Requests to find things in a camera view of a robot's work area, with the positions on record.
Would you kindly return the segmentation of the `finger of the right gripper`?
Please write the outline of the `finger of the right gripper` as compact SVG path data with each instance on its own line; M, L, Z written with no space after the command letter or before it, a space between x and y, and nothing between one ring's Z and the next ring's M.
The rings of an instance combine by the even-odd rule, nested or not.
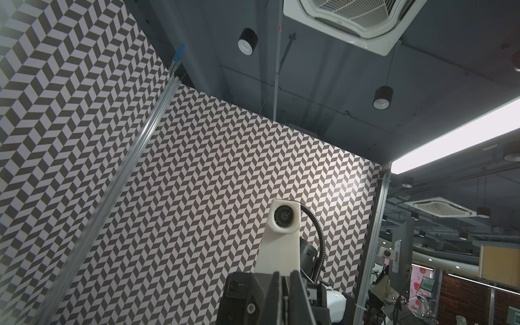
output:
M289 295L289 324L315 325L316 320L307 299L307 290L303 284L300 271L291 272Z
M256 324L283 324L283 291L282 276L255 273L257 282L256 294L259 303L259 315Z

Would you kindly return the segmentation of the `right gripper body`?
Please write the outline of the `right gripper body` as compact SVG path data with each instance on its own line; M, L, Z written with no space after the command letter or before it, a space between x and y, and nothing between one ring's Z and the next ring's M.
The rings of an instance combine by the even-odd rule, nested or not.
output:
M259 303L254 293L257 288L254 274L234 272L227 277L219 301L216 324L256 324L259 315ZM307 299L316 324L324 324L325 287L321 284L308 282L303 278L302 280L307 290ZM283 324L289 324L289 282L290 276L282 276Z

